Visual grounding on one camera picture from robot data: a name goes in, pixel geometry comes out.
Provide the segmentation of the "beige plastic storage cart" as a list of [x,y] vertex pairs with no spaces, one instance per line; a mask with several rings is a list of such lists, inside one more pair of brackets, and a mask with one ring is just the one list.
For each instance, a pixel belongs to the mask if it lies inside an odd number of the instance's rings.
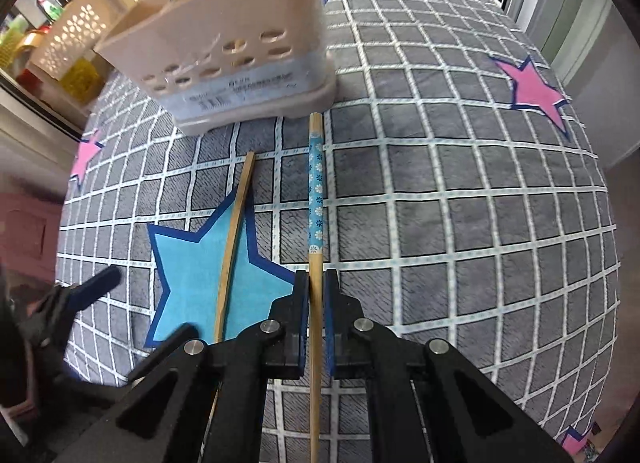
[[104,84],[104,75],[94,64],[96,44],[141,1],[71,1],[32,53],[27,67],[39,79],[61,88],[76,104],[88,105]]

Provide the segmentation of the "grey checkered tablecloth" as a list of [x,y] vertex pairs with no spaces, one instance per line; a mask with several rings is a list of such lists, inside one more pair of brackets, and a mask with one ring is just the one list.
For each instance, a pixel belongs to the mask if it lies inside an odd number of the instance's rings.
[[[327,0],[337,70],[324,117],[324,259],[364,313],[416,342],[443,337],[559,440],[590,430],[616,339],[608,190],[569,104],[512,105],[521,74],[556,77],[494,0]],[[254,169],[258,251],[307,258],[304,119],[184,137],[113,74],[86,128],[101,149],[71,183],[56,276],[109,264],[122,284],[76,320],[66,360],[120,384],[145,356],[162,295],[148,228],[195,231]]]

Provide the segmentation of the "pink plastic utensil holder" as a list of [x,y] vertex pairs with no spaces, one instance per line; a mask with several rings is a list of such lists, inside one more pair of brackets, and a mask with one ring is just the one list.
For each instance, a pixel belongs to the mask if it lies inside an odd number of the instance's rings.
[[96,52],[185,135],[332,107],[323,0],[144,0]]

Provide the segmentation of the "blue floral bamboo chopstick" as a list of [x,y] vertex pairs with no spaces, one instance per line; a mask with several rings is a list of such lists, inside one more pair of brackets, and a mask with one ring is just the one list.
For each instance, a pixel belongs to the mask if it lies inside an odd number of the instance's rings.
[[320,461],[321,378],[323,367],[323,116],[309,116],[308,267],[309,267],[309,457]]

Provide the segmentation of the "plain bamboo chopstick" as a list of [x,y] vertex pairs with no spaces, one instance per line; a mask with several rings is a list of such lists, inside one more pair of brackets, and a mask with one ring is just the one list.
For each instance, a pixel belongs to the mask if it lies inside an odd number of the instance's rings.
[[240,181],[235,191],[226,246],[224,247],[224,256],[221,262],[213,330],[213,340],[215,344],[219,344],[224,340],[224,332],[226,332],[229,295],[232,286],[236,249],[238,248],[239,236],[241,235],[244,206],[248,189],[250,189],[250,182],[252,181],[254,165],[255,152],[248,151],[243,163]]

